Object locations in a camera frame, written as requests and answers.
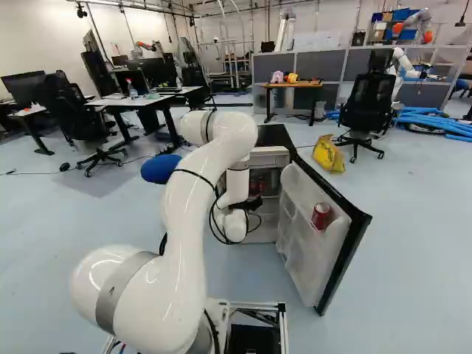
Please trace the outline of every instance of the wall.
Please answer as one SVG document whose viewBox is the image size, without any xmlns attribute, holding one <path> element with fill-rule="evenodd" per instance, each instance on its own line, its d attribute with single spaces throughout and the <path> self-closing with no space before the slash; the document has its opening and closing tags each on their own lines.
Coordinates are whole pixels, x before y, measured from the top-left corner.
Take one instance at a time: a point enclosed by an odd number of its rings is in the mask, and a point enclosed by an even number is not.
<svg viewBox="0 0 472 354">
<path fill-rule="evenodd" d="M 230 1 L 226 2 L 229 10 Z M 395 6 L 397 1 L 386 1 L 386 7 Z M 446 43 L 460 34 L 464 28 L 454 27 L 462 15 L 466 0 L 408 0 L 399 1 L 402 6 L 421 8 L 428 6 L 433 14 L 433 21 L 446 23 L 437 36 L 437 43 Z M 383 0 L 361 0 L 359 29 L 366 30 L 370 17 L 375 11 L 382 8 Z M 249 0 L 237 1 L 240 8 L 249 7 Z M 320 0 L 293 5 L 297 16 L 295 32 L 333 31 L 339 34 L 341 45 L 348 45 L 350 36 L 355 27 L 358 0 Z M 85 70 L 80 53 L 84 50 L 82 37 L 90 29 L 89 18 L 79 19 L 75 11 L 75 3 L 66 0 L 0 0 L 0 46 L 3 55 L 0 60 L 0 75 L 16 74 L 32 70 L 44 69 L 53 72 L 56 69 L 64 70 L 72 82 L 77 82 L 85 93 L 94 93 L 95 87 Z M 218 13 L 218 6 L 205 5 L 211 13 Z M 114 46 L 118 44 L 122 54 L 128 54 L 132 42 L 125 25 L 123 15 L 115 7 L 91 5 L 97 27 L 102 37 L 105 49 L 109 56 L 116 55 Z M 167 25 L 173 42 L 168 41 L 168 34 L 164 16 L 158 13 L 143 10 L 125 9 L 131 31 L 135 41 L 151 42 L 160 40 L 164 50 L 176 50 L 177 35 L 170 15 L 166 15 Z M 271 10 L 270 40 L 275 41 L 279 26 L 280 8 Z M 255 10 L 254 19 L 251 13 L 242 13 L 246 40 L 251 39 L 254 33 L 254 51 L 259 52 L 260 42 L 268 40 L 267 12 Z M 177 32 L 179 36 L 189 36 L 192 43 L 196 43 L 195 30 L 188 21 L 177 17 Z M 466 22 L 472 22 L 472 8 L 466 15 Z M 197 19 L 198 40 L 211 41 L 213 37 L 220 37 L 219 17 Z M 225 21 L 231 38 L 242 38 L 241 22 L 238 16 L 228 15 Z M 212 71 L 221 71 L 215 58 L 218 56 L 214 46 L 202 48 L 201 56 L 206 63 L 210 63 Z M 237 54 L 243 54 L 241 45 L 237 47 Z M 3 84 L 0 83 L 0 97 L 7 95 Z"/>
<path fill-rule="evenodd" d="M 85 94 L 96 93 L 80 56 L 85 50 L 82 38 L 91 28 L 89 18 L 79 19 L 74 6 L 66 0 L 0 0 L 0 76 L 62 69 Z M 91 10 L 108 56 L 116 54 L 111 42 L 118 43 L 122 53 L 128 54 L 133 44 L 118 9 L 91 5 Z M 174 50 L 176 36 L 170 17 L 167 22 L 173 44 L 168 41 L 162 14 L 126 9 L 126 15 L 135 41 L 156 39 L 164 50 Z M 0 97 L 7 95 L 0 81 Z"/>
<path fill-rule="evenodd" d="M 467 0 L 387 0 L 385 1 L 385 9 L 395 7 L 397 2 L 400 3 L 401 7 L 416 9 L 429 7 L 433 15 L 434 31 L 437 32 L 437 43 L 443 44 L 448 43 L 453 37 L 464 31 L 464 27 L 455 27 L 454 23 L 456 23 L 462 15 L 466 1 Z M 258 2 L 259 6 L 265 4 L 262 0 L 255 0 L 255 2 Z M 360 2 L 361 6 L 357 28 L 367 31 L 372 14 L 382 10 L 384 0 L 361 0 Z M 234 9 L 230 1 L 225 1 L 225 4 L 225 10 L 230 11 Z M 237 5 L 240 9 L 249 8 L 249 1 L 242 0 L 237 2 Z M 359 0 L 320 0 L 319 4 L 312 1 L 288 6 L 283 5 L 282 11 L 288 7 L 293 8 L 296 14 L 295 33 L 312 32 L 314 30 L 329 31 L 339 36 L 341 46 L 347 46 L 350 43 L 351 35 L 355 29 L 358 6 Z M 196 10 L 204 11 L 205 13 L 221 13 L 218 5 L 215 3 L 206 4 L 204 7 L 196 7 Z M 280 23 L 279 14 L 279 6 L 273 7 L 270 14 L 271 35 L 270 38 L 268 38 L 267 10 L 255 10 L 253 12 L 253 21 L 251 20 L 251 13 L 249 11 L 241 13 L 246 31 L 246 40 L 251 40 L 251 34 L 254 33 L 255 52 L 259 52 L 261 41 L 275 41 L 277 39 L 277 31 Z M 202 41 L 202 31 L 203 41 L 211 41 L 215 36 L 220 37 L 220 20 L 220 16 L 197 20 L 198 39 Z M 472 22 L 472 8 L 468 10 L 465 21 Z M 235 14 L 227 15 L 224 22 L 228 25 L 229 37 L 238 41 L 242 40 L 241 21 L 239 17 Z M 202 49 L 201 56 L 208 64 L 209 70 L 221 71 L 221 66 L 215 59 L 218 56 L 216 48 L 214 46 L 205 46 Z M 241 45 L 237 48 L 237 54 L 243 54 Z"/>
</svg>

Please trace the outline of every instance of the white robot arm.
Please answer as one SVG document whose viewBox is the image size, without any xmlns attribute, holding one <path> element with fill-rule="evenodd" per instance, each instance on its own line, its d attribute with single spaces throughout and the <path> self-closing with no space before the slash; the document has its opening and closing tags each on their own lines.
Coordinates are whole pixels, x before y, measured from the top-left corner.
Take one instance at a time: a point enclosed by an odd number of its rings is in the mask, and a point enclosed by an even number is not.
<svg viewBox="0 0 472 354">
<path fill-rule="evenodd" d="M 395 62 L 398 62 L 399 66 L 405 69 L 405 77 L 419 79 L 421 75 L 425 75 L 425 77 L 430 79 L 443 79 L 443 77 L 439 75 L 426 74 L 424 72 L 419 72 L 418 70 L 415 70 L 412 65 L 412 62 L 408 59 L 405 52 L 401 48 L 397 47 L 393 49 L 392 62 L 390 63 L 390 67 L 387 69 L 387 74 L 393 74 L 397 77 L 397 79 L 395 80 L 395 87 L 393 89 L 393 100 L 396 98 L 397 93 L 400 91 L 401 84 L 403 83 L 403 78 L 398 74 L 399 70 L 397 71 L 397 69 L 395 68 Z"/>
<path fill-rule="evenodd" d="M 83 317 L 149 354 L 183 354 L 194 342 L 207 297 L 207 209 L 225 170 L 228 189 L 218 208 L 247 199 L 249 171 L 228 169 L 244 165 L 257 140 L 254 120 L 240 112 L 191 111 L 182 120 L 182 133 L 189 142 L 206 144 L 182 159 L 167 183 L 164 254 L 133 246 L 102 247 L 80 262 L 71 281 L 72 300 Z M 241 238 L 245 215 L 236 210 L 220 219 L 228 237 Z"/>
</svg>

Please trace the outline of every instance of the yellow bag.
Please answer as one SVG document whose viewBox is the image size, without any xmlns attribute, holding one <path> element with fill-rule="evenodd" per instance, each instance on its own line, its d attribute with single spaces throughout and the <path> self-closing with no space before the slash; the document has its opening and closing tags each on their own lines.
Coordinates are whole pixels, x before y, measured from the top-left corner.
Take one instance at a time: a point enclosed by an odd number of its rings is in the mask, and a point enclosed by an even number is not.
<svg viewBox="0 0 472 354">
<path fill-rule="evenodd" d="M 313 148 L 313 160 L 319 163 L 326 171 L 331 173 L 343 173 L 344 156 L 342 152 L 331 142 L 332 134 L 322 135 L 318 138 Z"/>
</svg>

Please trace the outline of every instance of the fridge door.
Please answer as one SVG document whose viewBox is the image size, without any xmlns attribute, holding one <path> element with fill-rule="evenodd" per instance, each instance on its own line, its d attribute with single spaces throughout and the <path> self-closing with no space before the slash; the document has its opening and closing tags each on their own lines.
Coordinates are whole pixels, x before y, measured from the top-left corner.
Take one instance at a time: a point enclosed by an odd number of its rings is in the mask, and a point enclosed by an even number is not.
<svg viewBox="0 0 472 354">
<path fill-rule="evenodd" d="M 322 316 L 372 216 L 353 206 L 294 150 L 291 159 L 280 178 L 276 247 L 303 303 Z M 313 216 L 320 203 L 330 207 L 326 227 Z"/>
</svg>

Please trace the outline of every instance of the silver band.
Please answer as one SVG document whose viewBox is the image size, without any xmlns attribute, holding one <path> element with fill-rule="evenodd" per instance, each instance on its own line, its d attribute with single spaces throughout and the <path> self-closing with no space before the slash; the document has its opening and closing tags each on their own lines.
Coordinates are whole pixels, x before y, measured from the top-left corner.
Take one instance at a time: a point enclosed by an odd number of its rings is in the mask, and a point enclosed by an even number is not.
<svg viewBox="0 0 472 354">
<path fill-rule="evenodd" d="M 133 254 L 125 262 L 121 263 L 105 281 L 95 305 L 95 320 L 105 332 L 115 334 L 113 329 L 115 309 L 117 308 L 119 298 L 122 296 L 133 275 L 147 262 L 158 256 L 158 254 L 149 251 Z"/>
</svg>

